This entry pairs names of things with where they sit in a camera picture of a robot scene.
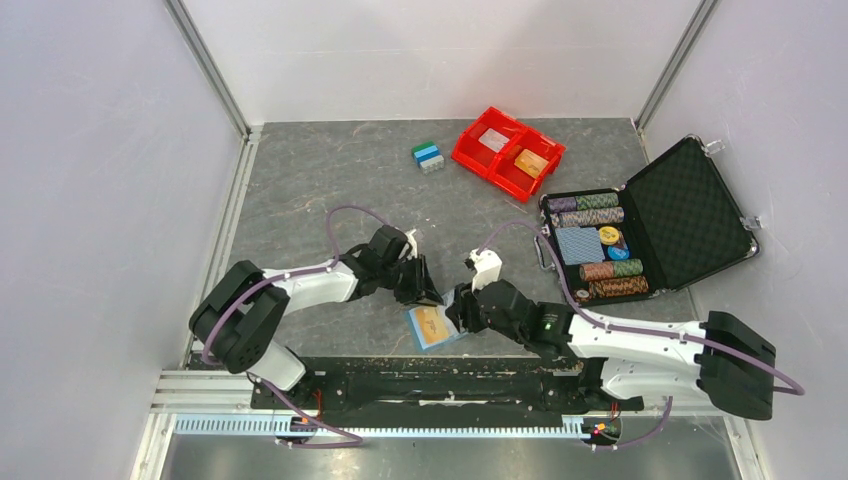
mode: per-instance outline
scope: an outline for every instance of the yellow button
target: yellow button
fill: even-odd
[[[618,233],[618,229],[615,227],[601,227],[598,230],[598,234],[601,236],[601,243],[604,245],[615,245],[618,239],[621,238],[621,234]]]

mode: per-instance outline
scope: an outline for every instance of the case lid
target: case lid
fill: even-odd
[[[665,288],[677,290],[759,250],[698,137],[677,142],[625,185]]]

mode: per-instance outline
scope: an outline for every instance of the poker chip case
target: poker chip case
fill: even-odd
[[[579,265],[565,265],[557,238],[559,218],[552,201],[601,193],[615,193],[624,209],[617,228],[630,257],[638,258],[648,283],[645,293],[598,297],[580,277]],[[620,188],[545,194],[539,200],[543,232],[564,265],[575,299],[583,306],[645,300],[687,287],[759,253],[759,244],[743,223],[743,215],[727,189],[700,138],[690,135],[663,153]],[[539,263],[544,267],[539,253]],[[604,247],[606,260],[613,260]]]

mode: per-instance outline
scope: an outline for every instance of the red tray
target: red tray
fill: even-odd
[[[508,139],[498,152],[480,143],[480,137],[490,128]],[[548,161],[536,178],[515,166],[515,157],[524,149]],[[539,191],[545,177],[556,170],[564,152],[563,145],[497,108],[489,107],[459,136],[451,158],[519,201],[526,202]]]

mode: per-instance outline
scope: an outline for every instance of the white backdrop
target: white backdrop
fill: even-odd
[[[721,2],[647,128],[652,158],[694,132],[728,147],[716,161],[762,254],[692,287],[777,347],[808,389],[754,423],[772,478],[845,478],[848,430],[848,41],[844,2]]]
[[[162,2],[0,7],[0,478],[127,478],[240,141]]]
[[[247,119],[635,117],[697,0],[186,0]]]

